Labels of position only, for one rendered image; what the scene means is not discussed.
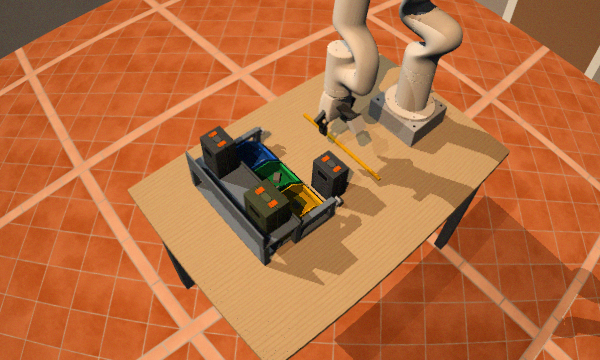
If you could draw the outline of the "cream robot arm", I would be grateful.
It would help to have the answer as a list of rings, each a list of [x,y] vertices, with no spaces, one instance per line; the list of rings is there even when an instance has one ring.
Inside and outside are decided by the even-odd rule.
[[[324,90],[333,97],[346,97],[351,92],[365,96],[375,85],[379,52],[366,25],[369,4],[370,0],[335,0],[332,22],[344,40],[332,41],[327,47]],[[387,90],[385,102],[395,115],[422,121],[435,110],[430,90],[439,59],[461,45],[463,31],[454,18],[430,0],[403,0],[399,16],[424,42],[414,41],[406,47],[398,84]],[[336,109],[348,118],[352,134],[366,128],[361,113],[356,114],[345,103]]]

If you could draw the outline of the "green bin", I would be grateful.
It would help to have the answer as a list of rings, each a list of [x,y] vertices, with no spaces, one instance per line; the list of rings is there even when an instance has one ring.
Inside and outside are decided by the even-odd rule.
[[[292,184],[300,184],[300,180],[281,161],[267,162],[253,172],[261,181],[267,178],[275,187],[279,185],[280,192]],[[279,183],[273,183],[274,172],[280,173]]]

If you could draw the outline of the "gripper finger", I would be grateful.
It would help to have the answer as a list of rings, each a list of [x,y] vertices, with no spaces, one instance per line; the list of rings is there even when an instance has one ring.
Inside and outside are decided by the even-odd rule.
[[[352,96],[351,108],[353,107],[353,103],[355,102],[355,100],[356,100],[356,98]],[[347,122],[346,122],[346,119],[348,119],[348,118],[347,118],[347,117],[345,117],[344,115],[341,115],[341,116],[340,116],[340,119],[341,119],[342,121],[344,121],[345,123],[347,123]]]
[[[314,122],[319,126],[319,132],[324,135],[327,136],[327,130],[328,130],[328,123],[326,120],[326,117],[324,117],[326,115],[326,112],[324,110],[321,111],[321,113],[314,119]],[[324,117],[324,118],[323,118]],[[325,124],[322,122],[323,119],[326,120]]]

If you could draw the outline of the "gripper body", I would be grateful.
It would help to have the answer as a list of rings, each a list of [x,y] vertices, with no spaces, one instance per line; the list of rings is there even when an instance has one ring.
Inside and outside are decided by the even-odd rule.
[[[345,103],[349,108],[351,107],[352,93],[350,95],[348,95],[347,98],[346,97],[342,97],[342,98],[333,97],[333,96],[328,95],[324,91],[321,96],[318,115],[321,113],[322,110],[324,110],[326,112],[325,117],[326,117],[327,122],[331,122],[331,121],[337,119],[338,117],[343,115],[339,110],[336,109],[338,106]]]

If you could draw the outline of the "yellow thin bar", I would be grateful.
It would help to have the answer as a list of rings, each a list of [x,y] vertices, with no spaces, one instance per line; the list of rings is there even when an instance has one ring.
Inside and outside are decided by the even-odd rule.
[[[314,123],[314,120],[310,116],[308,116],[306,113],[304,113],[303,116],[319,129],[319,126]],[[365,163],[363,163],[358,157],[356,157],[350,150],[348,150],[343,144],[341,144],[329,132],[327,132],[327,137],[329,137],[342,150],[344,150],[349,156],[351,156],[357,163],[359,163],[365,170],[367,170],[374,178],[376,178],[378,181],[381,179],[373,170],[371,170]]]

